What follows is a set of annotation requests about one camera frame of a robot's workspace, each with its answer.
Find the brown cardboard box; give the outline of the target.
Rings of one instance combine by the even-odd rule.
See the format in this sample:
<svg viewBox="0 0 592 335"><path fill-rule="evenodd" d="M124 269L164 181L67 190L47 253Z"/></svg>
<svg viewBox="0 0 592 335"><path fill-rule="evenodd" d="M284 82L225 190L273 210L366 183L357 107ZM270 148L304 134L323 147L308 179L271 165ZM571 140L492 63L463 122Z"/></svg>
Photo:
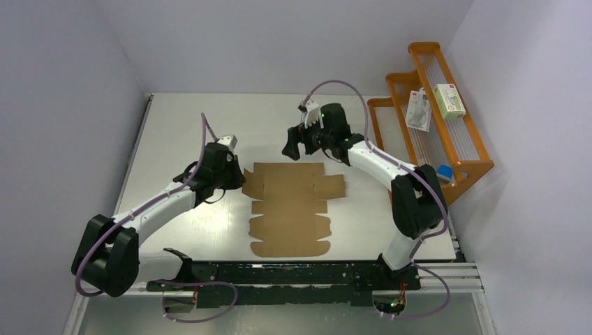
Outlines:
<svg viewBox="0 0 592 335"><path fill-rule="evenodd" d="M242 192L253 200L249 235L255 255L304 258L329 251L327 203L345 197L342 174L326 174L323 163L254 163L244 177Z"/></svg>

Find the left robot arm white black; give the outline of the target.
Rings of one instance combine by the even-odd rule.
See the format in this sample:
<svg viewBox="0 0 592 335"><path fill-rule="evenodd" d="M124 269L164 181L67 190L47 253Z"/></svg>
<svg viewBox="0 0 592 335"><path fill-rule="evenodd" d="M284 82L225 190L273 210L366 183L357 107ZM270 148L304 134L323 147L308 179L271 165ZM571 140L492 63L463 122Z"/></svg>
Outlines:
<svg viewBox="0 0 592 335"><path fill-rule="evenodd" d="M235 138L227 136L207 143L200 159L154 198L123 214L95 215L87 223L71 266L77 293L119 297L134 284L151 281L186 289L193 281L189 256L173 248L141 253L141 245L176 217L211 204L216 190L237 190L244 182Z"/></svg>

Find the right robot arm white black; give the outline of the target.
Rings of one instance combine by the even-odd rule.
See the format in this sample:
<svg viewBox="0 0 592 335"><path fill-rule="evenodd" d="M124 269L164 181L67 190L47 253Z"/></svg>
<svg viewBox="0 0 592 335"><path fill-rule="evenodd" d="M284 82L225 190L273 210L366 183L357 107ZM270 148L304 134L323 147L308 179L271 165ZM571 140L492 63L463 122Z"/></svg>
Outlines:
<svg viewBox="0 0 592 335"><path fill-rule="evenodd" d="M395 288L404 278L403 268L412 264L426 239L447 231L448 210L435 169L401 161L354 133L341 104L301 103L301 121L288 129L284 156L299 160L299 145L307 155L317 151L347 166L357 168L388 188L396 232L379 259L385 263L377 270L378 283Z"/></svg>

